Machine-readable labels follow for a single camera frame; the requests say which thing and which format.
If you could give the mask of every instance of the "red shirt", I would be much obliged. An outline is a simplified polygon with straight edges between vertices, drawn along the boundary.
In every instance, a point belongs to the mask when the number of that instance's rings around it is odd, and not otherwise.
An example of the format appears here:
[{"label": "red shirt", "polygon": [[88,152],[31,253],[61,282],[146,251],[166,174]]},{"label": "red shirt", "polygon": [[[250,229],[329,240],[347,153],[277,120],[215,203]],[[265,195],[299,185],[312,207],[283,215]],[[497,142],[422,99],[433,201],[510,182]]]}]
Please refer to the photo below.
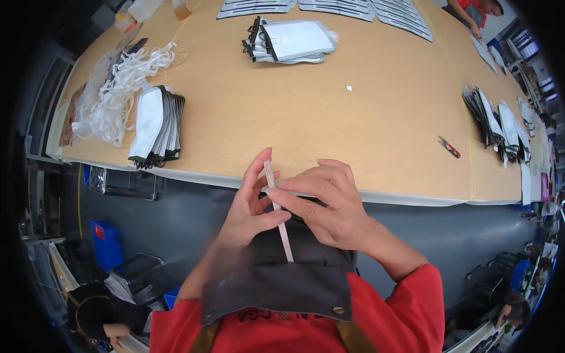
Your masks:
[{"label": "red shirt", "polygon": [[[467,8],[467,6],[469,6],[469,4],[471,3],[471,0],[457,0],[457,2],[461,5],[461,7],[465,10]],[[476,8],[479,9],[479,11],[481,11],[483,13],[483,24],[481,25],[481,28],[485,28],[485,22],[486,22],[486,11],[483,10],[483,8],[481,7],[481,5],[479,4],[479,0],[473,0],[473,5],[475,5]]]},{"label": "red shirt", "polygon": [[[386,300],[355,273],[347,280],[353,320],[379,353],[441,352],[444,298],[434,266],[406,277]],[[187,299],[173,310],[154,312],[150,352],[188,352],[200,330],[200,310],[200,300]],[[332,319],[252,307],[224,316],[212,347],[212,353],[302,351],[346,352]]]}]

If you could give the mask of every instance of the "floor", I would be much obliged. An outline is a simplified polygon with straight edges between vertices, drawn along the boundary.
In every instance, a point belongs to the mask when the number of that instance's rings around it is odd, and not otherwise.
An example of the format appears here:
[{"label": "floor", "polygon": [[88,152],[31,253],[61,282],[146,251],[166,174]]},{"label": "floor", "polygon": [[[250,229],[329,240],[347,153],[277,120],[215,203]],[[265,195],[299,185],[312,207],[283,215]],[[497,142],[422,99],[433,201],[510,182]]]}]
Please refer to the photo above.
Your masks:
[{"label": "floor", "polygon": [[[66,235],[78,238],[78,166],[65,166],[63,221]],[[116,180],[127,178],[112,171]],[[167,263],[171,285],[181,284],[203,254],[227,213],[235,190],[167,179],[155,202],[100,195],[80,183],[80,213],[86,245],[92,246],[90,220],[106,220],[120,230],[124,256],[138,251],[160,256]],[[518,252],[532,239],[535,224],[509,206],[413,207],[364,204],[367,213],[409,243],[436,266],[443,280],[445,307],[458,302],[468,272],[501,251]],[[89,273],[80,281],[101,275],[92,257]],[[361,276],[386,298],[394,282],[373,259],[360,254]]]}]

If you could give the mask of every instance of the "glue bottle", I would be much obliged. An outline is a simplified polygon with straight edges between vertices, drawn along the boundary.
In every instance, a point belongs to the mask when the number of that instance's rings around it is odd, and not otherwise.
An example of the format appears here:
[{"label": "glue bottle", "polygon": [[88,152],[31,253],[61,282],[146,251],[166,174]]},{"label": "glue bottle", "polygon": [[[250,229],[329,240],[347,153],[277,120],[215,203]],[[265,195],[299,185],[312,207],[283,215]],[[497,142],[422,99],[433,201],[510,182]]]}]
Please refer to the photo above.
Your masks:
[{"label": "glue bottle", "polygon": [[190,9],[183,0],[173,0],[173,12],[179,21],[184,20],[190,16],[191,13]]}]

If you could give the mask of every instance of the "fingernail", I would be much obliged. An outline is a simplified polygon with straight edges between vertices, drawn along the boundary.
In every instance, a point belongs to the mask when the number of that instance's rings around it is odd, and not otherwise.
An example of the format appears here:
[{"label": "fingernail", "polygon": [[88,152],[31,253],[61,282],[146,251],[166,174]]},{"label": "fingernail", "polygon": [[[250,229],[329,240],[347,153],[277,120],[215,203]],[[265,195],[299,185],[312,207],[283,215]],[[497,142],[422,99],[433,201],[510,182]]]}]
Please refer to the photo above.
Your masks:
[{"label": "fingernail", "polygon": [[280,194],[280,192],[281,192],[281,190],[280,190],[280,189],[277,189],[277,188],[269,188],[269,189],[267,189],[267,195],[269,195],[269,196],[277,196],[277,195]]}]

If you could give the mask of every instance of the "small white scrap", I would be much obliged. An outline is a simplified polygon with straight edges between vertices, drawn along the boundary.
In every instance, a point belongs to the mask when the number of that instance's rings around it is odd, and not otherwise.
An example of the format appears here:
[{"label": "small white scrap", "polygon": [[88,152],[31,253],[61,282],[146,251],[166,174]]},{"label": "small white scrap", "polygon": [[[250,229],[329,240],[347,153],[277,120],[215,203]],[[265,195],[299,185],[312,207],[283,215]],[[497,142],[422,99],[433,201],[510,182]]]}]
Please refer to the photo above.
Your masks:
[{"label": "small white scrap", "polygon": [[[267,184],[269,185],[269,188],[276,188],[277,182],[275,181],[275,175],[273,174],[273,169],[271,168],[271,162],[267,159],[265,162],[263,162],[263,166],[265,167],[265,176],[267,177]],[[275,210],[281,209],[280,205],[276,202],[273,202],[273,208]],[[294,262],[294,258],[292,257],[292,250],[290,249],[290,242],[288,241],[288,233],[286,232],[286,226],[284,225],[284,223],[279,224],[279,232],[281,233],[282,246],[284,248],[286,260],[288,262]]]}]

